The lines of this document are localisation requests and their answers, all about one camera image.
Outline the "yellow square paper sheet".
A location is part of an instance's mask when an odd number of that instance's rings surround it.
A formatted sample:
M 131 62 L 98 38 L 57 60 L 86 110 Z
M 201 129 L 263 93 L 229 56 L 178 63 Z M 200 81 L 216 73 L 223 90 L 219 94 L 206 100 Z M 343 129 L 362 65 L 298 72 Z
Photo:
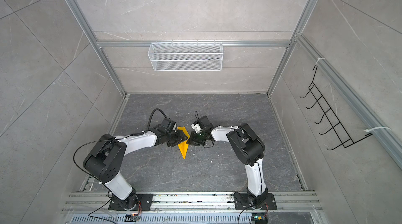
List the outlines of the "yellow square paper sheet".
M 186 159 L 186 155 L 187 155 L 187 151 L 188 151 L 188 147 L 189 147 L 189 145 L 187 144 L 187 140 L 190 138 L 190 135 L 188 134 L 188 131 L 187 131 L 187 129 L 185 127 L 178 127 L 178 130 L 181 130 L 186 136 L 186 140 L 181 142 L 178 145 L 180 153 L 181 153 L 183 159 Z

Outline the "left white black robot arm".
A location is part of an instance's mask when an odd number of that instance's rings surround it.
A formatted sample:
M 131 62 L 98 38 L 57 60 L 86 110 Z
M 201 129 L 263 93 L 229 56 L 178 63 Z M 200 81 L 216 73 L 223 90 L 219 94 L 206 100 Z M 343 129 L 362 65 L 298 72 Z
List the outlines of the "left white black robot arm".
M 125 156 L 164 143 L 168 147 L 174 147 L 187 141 L 188 138 L 186 130 L 179 129 L 173 120 L 165 118 L 161 124 L 141 133 L 126 137 L 114 137 L 109 134 L 101 136 L 84 159 L 82 166 L 112 193 L 112 201 L 125 210 L 132 210 L 136 207 L 138 198 L 136 190 L 120 171 Z

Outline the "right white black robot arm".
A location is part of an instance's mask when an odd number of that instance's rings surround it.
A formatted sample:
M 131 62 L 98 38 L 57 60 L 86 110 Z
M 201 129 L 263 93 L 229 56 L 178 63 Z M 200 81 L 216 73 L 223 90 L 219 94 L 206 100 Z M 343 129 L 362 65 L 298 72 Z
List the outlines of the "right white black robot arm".
M 187 141 L 189 145 L 200 146 L 207 141 L 230 143 L 236 157 L 245 165 L 249 202 L 254 208 L 262 207 L 269 194 L 262 171 L 265 145 L 251 127 L 246 123 L 235 127 L 214 127 L 195 122 L 192 129 Z

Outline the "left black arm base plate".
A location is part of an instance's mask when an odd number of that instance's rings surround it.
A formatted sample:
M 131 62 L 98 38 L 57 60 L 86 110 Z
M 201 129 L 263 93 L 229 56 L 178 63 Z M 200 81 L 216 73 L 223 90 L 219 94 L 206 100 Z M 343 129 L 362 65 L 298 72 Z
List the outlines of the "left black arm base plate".
M 153 194 L 130 194 L 125 200 L 119 199 L 114 194 L 111 197 L 111 203 L 108 210 L 116 211 L 149 211 L 151 209 Z

